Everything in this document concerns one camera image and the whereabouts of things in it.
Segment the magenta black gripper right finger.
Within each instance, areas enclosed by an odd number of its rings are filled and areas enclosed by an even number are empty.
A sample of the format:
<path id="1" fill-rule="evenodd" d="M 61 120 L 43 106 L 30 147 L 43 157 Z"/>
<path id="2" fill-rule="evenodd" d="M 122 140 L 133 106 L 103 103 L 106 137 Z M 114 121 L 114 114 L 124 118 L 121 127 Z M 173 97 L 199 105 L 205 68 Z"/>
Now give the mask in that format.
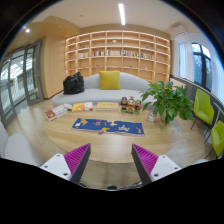
<path id="1" fill-rule="evenodd" d="M 143 185 L 148 185 L 180 170 L 180 167 L 168 156 L 157 156 L 136 144 L 132 145 L 131 154 Z"/>

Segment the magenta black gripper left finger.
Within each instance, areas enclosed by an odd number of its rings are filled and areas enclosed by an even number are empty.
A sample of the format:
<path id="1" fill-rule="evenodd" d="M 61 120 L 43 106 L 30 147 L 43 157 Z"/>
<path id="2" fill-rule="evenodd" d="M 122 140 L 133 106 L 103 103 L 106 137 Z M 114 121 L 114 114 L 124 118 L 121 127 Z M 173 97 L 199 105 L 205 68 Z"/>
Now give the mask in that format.
<path id="1" fill-rule="evenodd" d="M 79 185 L 90 154 L 91 145 L 85 144 L 65 155 L 55 154 L 41 169 Z"/>

